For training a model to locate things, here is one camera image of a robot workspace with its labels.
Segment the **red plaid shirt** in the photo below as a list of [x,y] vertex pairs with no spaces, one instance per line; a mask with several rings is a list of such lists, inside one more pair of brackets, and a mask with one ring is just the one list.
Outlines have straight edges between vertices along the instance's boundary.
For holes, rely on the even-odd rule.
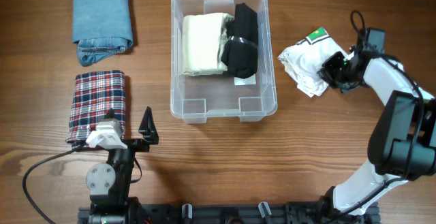
[[72,148],[79,147],[111,109],[120,122],[122,135],[125,135],[125,74],[112,70],[77,75],[65,141]]

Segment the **white printed shirt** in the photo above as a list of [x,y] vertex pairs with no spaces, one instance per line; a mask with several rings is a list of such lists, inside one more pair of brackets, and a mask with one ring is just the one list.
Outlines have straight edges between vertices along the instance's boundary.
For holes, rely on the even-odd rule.
[[302,40],[287,47],[278,56],[285,72],[297,83],[297,88],[309,97],[321,96],[328,83],[317,74],[322,64],[336,52],[348,54],[320,27]]

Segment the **clear plastic storage container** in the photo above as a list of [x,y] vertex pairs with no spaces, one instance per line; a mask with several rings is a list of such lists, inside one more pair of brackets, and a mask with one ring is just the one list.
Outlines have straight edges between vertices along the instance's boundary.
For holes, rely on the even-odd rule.
[[[246,3],[258,14],[258,71],[256,85],[235,86],[228,74],[186,76],[182,73],[183,19],[187,15],[225,12]],[[277,110],[277,91],[271,46],[268,0],[171,0],[170,111],[186,123],[206,123],[213,117],[238,117],[257,122]]]

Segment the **blue denim jeans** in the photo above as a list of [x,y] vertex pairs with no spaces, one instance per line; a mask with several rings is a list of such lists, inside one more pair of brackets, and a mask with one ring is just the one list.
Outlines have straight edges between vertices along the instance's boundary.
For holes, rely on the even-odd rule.
[[129,0],[73,0],[72,43],[85,67],[132,48]]

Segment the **black cloth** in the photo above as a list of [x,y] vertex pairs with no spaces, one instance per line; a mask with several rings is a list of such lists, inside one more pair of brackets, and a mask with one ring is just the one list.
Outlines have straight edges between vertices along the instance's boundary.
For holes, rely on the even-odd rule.
[[227,42],[221,62],[234,77],[246,79],[258,70],[258,14],[246,3],[235,7],[234,19],[225,23]]

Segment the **cream white cloth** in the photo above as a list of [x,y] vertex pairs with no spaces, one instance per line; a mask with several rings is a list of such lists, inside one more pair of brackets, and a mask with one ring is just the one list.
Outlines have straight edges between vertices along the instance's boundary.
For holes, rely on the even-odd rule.
[[233,19],[232,15],[223,12],[184,17],[182,33],[184,75],[217,75],[228,70],[221,57],[228,40],[226,24]]

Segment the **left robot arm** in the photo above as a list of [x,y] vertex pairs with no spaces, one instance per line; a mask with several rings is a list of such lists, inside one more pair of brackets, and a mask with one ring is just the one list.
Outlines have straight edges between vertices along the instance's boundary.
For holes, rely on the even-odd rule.
[[129,196],[130,185],[138,182],[131,178],[134,166],[139,165],[136,153],[147,153],[150,146],[159,143],[150,107],[144,112],[138,132],[142,135],[139,139],[123,139],[123,129],[111,108],[88,136],[86,143],[89,148],[107,150],[108,159],[94,165],[87,173],[91,205],[79,210],[79,223],[152,222],[138,198]]

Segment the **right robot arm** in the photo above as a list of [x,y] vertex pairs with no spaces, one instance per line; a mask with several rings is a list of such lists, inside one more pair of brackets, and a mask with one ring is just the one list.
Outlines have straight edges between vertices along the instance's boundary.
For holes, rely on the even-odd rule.
[[334,89],[372,88],[384,110],[369,138],[367,160],[317,204],[318,223],[356,221],[393,188],[435,174],[435,98],[384,53],[381,29],[358,30],[352,58],[333,54],[318,71]]

